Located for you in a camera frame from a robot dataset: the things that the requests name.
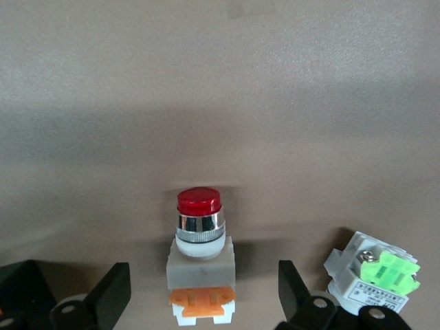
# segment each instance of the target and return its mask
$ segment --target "gray background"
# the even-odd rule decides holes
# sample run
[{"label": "gray background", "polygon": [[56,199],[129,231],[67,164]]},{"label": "gray background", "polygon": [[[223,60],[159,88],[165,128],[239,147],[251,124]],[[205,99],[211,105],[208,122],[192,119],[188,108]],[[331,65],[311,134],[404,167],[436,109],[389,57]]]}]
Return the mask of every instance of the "gray background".
[{"label": "gray background", "polygon": [[116,329],[177,329],[175,196],[210,185],[236,247],[233,323],[283,319],[277,261],[311,289],[361,230],[419,259],[402,316],[438,321],[438,1],[2,1],[0,261],[57,298],[116,261]]}]

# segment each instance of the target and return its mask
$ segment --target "screw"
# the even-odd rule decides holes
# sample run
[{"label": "screw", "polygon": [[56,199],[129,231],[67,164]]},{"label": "screw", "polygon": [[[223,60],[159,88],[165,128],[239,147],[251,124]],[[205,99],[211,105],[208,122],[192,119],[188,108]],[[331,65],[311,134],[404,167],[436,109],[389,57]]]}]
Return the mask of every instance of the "screw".
[{"label": "screw", "polygon": [[325,307],[327,307],[327,302],[324,299],[322,299],[322,298],[315,299],[313,301],[313,304],[315,306],[317,306],[318,308],[325,308]]},{"label": "screw", "polygon": [[377,308],[371,308],[368,313],[374,317],[376,320],[382,320],[385,318],[385,314],[383,311]]},{"label": "screw", "polygon": [[0,321],[0,328],[5,328],[12,323],[14,323],[13,318],[5,318],[4,320]]},{"label": "screw", "polygon": [[363,251],[357,256],[360,262],[366,261],[367,263],[372,263],[374,261],[377,261],[375,255],[372,253],[372,251]]},{"label": "screw", "polygon": [[75,306],[68,305],[68,306],[64,307],[63,309],[61,309],[61,313],[67,314],[67,313],[70,313],[71,311],[74,311],[74,310],[75,310]]}]

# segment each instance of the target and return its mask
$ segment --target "white switch module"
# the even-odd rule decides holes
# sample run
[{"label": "white switch module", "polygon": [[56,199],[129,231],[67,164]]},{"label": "white switch module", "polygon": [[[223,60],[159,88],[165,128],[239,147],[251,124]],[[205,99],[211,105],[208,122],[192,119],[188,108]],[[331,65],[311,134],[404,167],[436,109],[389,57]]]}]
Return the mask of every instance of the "white switch module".
[{"label": "white switch module", "polygon": [[180,326],[198,318],[231,323],[235,312],[234,246],[217,190],[196,187],[177,196],[179,223],[166,264],[169,303]]},{"label": "white switch module", "polygon": [[354,315],[366,305],[399,313],[408,302],[407,294],[420,285],[415,278],[420,266],[413,256],[361,232],[344,251],[334,249],[324,266],[333,278],[329,293]]}]

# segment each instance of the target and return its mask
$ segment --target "green contact block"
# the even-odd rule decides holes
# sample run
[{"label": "green contact block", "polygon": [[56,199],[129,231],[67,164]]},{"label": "green contact block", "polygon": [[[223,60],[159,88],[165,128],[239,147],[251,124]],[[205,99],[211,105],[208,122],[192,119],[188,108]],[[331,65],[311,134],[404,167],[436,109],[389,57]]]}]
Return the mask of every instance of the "green contact block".
[{"label": "green contact block", "polygon": [[415,263],[389,252],[382,252],[378,261],[362,263],[360,278],[382,289],[406,296],[420,286],[420,282],[413,278],[413,274],[419,269],[420,266]]}]

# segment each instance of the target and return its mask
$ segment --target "label sticker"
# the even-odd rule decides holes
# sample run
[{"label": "label sticker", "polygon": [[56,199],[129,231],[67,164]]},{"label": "label sticker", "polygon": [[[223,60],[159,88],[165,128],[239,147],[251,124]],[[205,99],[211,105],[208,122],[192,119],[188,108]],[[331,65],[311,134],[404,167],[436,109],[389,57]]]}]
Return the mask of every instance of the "label sticker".
[{"label": "label sticker", "polygon": [[385,306],[393,311],[402,309],[406,302],[406,299],[401,296],[361,282],[356,283],[349,298],[363,305]]}]

